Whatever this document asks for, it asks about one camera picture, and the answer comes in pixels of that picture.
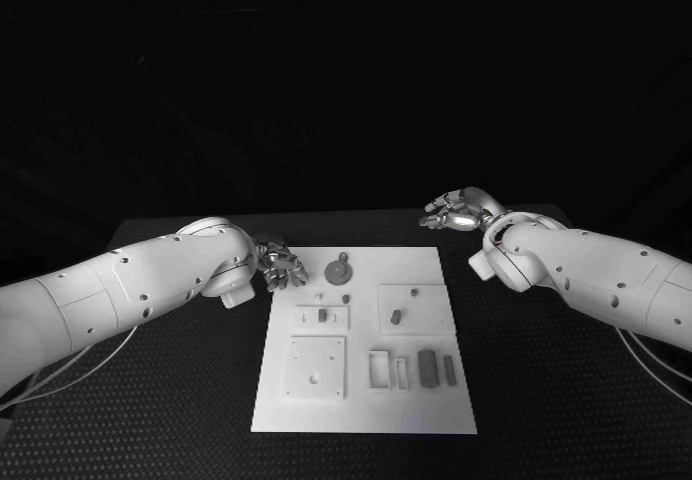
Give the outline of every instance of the black table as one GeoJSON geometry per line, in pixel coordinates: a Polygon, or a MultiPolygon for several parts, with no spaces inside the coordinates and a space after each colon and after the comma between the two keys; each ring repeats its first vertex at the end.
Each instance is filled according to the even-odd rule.
{"type": "MultiPolygon", "coordinates": [[[[568,227],[554,205],[515,205],[568,227]]],[[[2,478],[691,478],[692,409],[643,372],[611,327],[558,294],[480,281],[482,233],[418,227],[420,210],[228,216],[301,246],[437,246],[477,436],[251,433],[271,294],[198,298],[140,327],[110,364],[23,404],[2,478]]],[[[110,248],[202,217],[130,220],[110,248]]],[[[65,375],[105,358],[102,342],[65,375]]]]}

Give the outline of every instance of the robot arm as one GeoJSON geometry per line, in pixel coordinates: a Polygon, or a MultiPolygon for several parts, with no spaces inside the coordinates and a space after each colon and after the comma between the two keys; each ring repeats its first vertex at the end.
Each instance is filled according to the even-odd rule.
{"type": "Polygon", "coordinates": [[[274,288],[307,273],[283,242],[258,243],[208,218],[78,265],[0,288],[0,396],[38,369],[186,304],[254,298],[261,270],[274,288]]]}
{"type": "Polygon", "coordinates": [[[692,351],[692,265],[650,247],[568,229],[554,219],[506,210],[474,187],[425,207],[421,226],[485,231],[469,263],[523,292],[551,288],[571,308],[610,325],[692,351]]]}

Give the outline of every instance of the table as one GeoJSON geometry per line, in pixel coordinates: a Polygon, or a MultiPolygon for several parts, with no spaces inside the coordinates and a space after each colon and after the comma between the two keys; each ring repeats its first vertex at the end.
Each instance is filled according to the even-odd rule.
{"type": "MultiPolygon", "coordinates": [[[[572,227],[555,205],[513,205],[572,227]]],[[[480,281],[482,232],[418,227],[421,210],[229,215],[301,246],[437,246],[477,436],[251,433],[271,294],[226,310],[198,298],[140,327],[108,365],[23,404],[0,477],[689,478],[692,409],[656,384],[616,331],[558,294],[480,281]]],[[[123,223],[110,249],[202,218],[123,223]]],[[[102,342],[77,378],[124,338],[102,342]]]]}

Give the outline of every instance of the cable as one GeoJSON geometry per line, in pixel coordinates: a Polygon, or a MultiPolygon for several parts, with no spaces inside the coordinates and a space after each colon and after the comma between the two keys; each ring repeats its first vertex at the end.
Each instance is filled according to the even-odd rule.
{"type": "Polygon", "coordinates": [[[630,334],[630,337],[634,339],[634,341],[637,342],[639,346],[642,347],[642,350],[649,354],[649,356],[653,358],[653,360],[656,360],[656,362],[659,363],[659,365],[668,369],[670,372],[673,372],[681,378],[683,378],[688,382],[692,382],[692,377],[689,377],[688,375],[685,375],[679,370],[676,370],[658,356],[656,354],[646,348],[646,345],[642,343],[642,340],[637,338],[637,336],[632,333],[632,332],[627,332],[630,334]]]}
{"type": "Polygon", "coordinates": [[[108,360],[111,360],[111,358],[115,356],[115,354],[120,352],[120,349],[126,346],[126,343],[127,341],[130,340],[133,334],[134,334],[134,331],[137,330],[137,327],[133,328],[133,330],[130,331],[130,335],[127,336],[127,338],[123,340],[121,344],[118,345],[118,348],[113,351],[113,353],[108,355],[108,357],[105,358],[105,360],[71,383],[68,383],[66,385],[64,385],[61,388],[56,388],[55,390],[52,390],[51,392],[46,392],[46,393],[42,393],[40,395],[35,395],[33,397],[27,397],[27,395],[30,393],[33,393],[56,376],[59,373],[62,373],[68,367],[77,362],[77,360],[82,357],[82,355],[87,353],[87,351],[91,349],[91,346],[87,347],[78,354],[78,356],[59,368],[59,370],[36,385],[30,388],[29,391],[26,391],[22,395],[19,395],[19,397],[13,400],[10,400],[10,402],[7,402],[4,405],[0,406],[0,411],[4,410],[9,406],[17,404],[17,403],[22,403],[22,402],[29,402],[30,400],[36,400],[39,398],[43,398],[46,397],[48,395],[52,395],[53,393],[58,393],[61,392],[62,390],[65,390],[68,387],[71,387],[72,385],[75,385],[75,383],[81,382],[107,363],[108,363],[108,360]]]}
{"type": "Polygon", "coordinates": [[[616,327],[616,331],[617,331],[617,334],[620,335],[620,339],[623,340],[623,343],[624,343],[624,346],[627,347],[627,350],[630,351],[632,353],[632,356],[634,357],[634,360],[639,362],[639,364],[642,365],[642,368],[649,372],[649,375],[653,377],[653,379],[663,385],[663,387],[666,387],[666,390],[689,405],[692,406],[692,401],[689,401],[673,389],[672,387],[669,387],[666,385],[666,383],[663,382],[663,380],[656,376],[656,374],[652,372],[652,370],[649,369],[649,367],[645,365],[645,362],[642,361],[642,359],[639,358],[637,354],[634,353],[634,350],[632,349],[632,346],[630,344],[627,343],[627,340],[624,339],[624,335],[623,335],[623,332],[620,331],[620,329],[616,327]]]}

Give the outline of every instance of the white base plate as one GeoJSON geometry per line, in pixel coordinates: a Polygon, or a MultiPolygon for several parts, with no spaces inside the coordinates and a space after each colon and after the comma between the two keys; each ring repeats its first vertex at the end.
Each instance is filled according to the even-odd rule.
{"type": "Polygon", "coordinates": [[[293,247],[291,252],[299,255],[306,265],[310,281],[304,287],[296,288],[290,285],[286,290],[274,292],[251,430],[476,434],[456,335],[438,333],[428,336],[399,336],[381,333],[379,285],[411,285],[418,288],[444,285],[437,248],[293,247]],[[333,286],[324,279],[324,267],[339,258],[340,252],[349,254],[353,278],[346,285],[333,286]],[[300,326],[296,326],[297,306],[345,306],[343,295],[350,297],[348,331],[316,332],[314,328],[301,330],[300,326]],[[346,363],[340,401],[324,401],[319,395],[287,399],[286,363],[293,352],[293,337],[310,336],[345,339],[346,363]],[[431,389],[421,387],[418,376],[418,351],[427,349],[437,353],[440,372],[440,387],[431,389]],[[389,352],[389,391],[373,391],[369,388],[369,351],[389,352]],[[446,381],[446,355],[451,355],[454,360],[454,387],[450,387],[446,381]],[[407,359],[408,370],[410,390],[401,393],[397,392],[394,377],[397,358],[407,359]]]}

